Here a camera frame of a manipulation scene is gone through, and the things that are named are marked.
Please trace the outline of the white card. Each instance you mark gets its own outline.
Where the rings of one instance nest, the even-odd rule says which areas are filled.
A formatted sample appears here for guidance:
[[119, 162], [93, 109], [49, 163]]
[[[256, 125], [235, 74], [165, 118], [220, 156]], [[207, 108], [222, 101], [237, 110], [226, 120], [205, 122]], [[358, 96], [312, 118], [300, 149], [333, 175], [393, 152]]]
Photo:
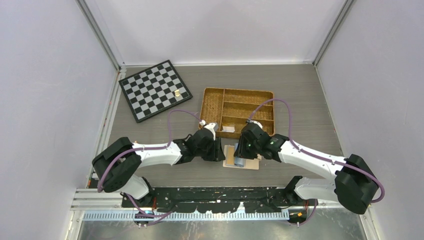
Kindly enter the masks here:
[[234, 133], [236, 131], [236, 128], [234, 125], [223, 125], [222, 131], [226, 133]]

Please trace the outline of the beige leather card holder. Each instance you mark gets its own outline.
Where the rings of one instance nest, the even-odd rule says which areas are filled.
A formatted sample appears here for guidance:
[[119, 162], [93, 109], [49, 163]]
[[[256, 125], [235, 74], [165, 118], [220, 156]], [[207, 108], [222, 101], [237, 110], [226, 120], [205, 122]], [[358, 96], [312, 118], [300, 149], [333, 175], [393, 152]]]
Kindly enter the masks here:
[[235, 169], [244, 169], [244, 170], [259, 170], [260, 161], [262, 157], [258, 154], [257, 158], [254, 159], [241, 159], [241, 165], [236, 164], [237, 160], [234, 157], [235, 146], [234, 145], [225, 145], [224, 146], [224, 156], [225, 160], [222, 163], [224, 168], [235, 168]]

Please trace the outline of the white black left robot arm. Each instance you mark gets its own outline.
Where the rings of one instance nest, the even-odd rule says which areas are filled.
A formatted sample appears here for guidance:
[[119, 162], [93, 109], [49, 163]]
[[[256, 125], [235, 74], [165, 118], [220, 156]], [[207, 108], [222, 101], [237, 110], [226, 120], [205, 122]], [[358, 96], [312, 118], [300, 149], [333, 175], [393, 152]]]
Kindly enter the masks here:
[[201, 158], [208, 162], [225, 160], [221, 139], [214, 129], [203, 127], [168, 144], [139, 144], [121, 137], [92, 160], [98, 176], [97, 191], [130, 195], [141, 207], [153, 202], [151, 187], [136, 171], [154, 165], [180, 165]]

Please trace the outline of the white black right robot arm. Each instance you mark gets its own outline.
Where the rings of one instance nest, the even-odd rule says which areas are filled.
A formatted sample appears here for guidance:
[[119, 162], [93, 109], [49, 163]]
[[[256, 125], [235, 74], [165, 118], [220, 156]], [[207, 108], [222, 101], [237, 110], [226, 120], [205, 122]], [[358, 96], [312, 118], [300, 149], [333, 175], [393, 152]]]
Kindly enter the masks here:
[[281, 134], [270, 136], [256, 121], [248, 121], [242, 128], [234, 156], [244, 159], [262, 156], [319, 175], [320, 179], [300, 175], [292, 178], [284, 189], [291, 205], [321, 199], [339, 202], [352, 213], [363, 215], [379, 189], [376, 176], [362, 157], [329, 155]]

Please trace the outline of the woven wicker divided tray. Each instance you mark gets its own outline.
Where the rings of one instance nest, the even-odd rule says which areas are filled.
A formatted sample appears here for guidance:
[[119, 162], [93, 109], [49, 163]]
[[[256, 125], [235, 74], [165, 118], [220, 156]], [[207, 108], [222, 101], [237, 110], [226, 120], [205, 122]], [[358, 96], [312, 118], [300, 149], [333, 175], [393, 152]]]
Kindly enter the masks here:
[[[238, 139], [252, 112], [272, 98], [274, 93], [271, 91], [207, 87], [200, 118], [206, 123], [218, 123], [218, 137]], [[235, 132], [222, 131], [223, 126], [229, 125], [235, 126]]]

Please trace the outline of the black white chessboard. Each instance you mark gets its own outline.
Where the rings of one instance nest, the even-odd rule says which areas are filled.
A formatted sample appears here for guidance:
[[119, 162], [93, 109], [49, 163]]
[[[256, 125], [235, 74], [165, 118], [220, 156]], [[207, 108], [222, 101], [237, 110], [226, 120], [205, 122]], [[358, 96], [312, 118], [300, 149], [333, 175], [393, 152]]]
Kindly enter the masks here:
[[170, 60], [118, 81], [136, 123], [141, 123], [193, 98]]

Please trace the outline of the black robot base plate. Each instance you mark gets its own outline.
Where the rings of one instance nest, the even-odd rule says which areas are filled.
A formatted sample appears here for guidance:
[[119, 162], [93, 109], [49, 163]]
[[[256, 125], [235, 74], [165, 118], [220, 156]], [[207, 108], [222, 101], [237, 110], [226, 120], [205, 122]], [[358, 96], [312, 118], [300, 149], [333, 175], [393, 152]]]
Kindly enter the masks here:
[[313, 199], [295, 197], [283, 187], [155, 187], [136, 199], [124, 193], [122, 207], [146, 208], [157, 210], [160, 214], [168, 212], [191, 214], [234, 213], [240, 207], [246, 213], [277, 213], [289, 207], [300, 207], [305, 211], [313, 207]]

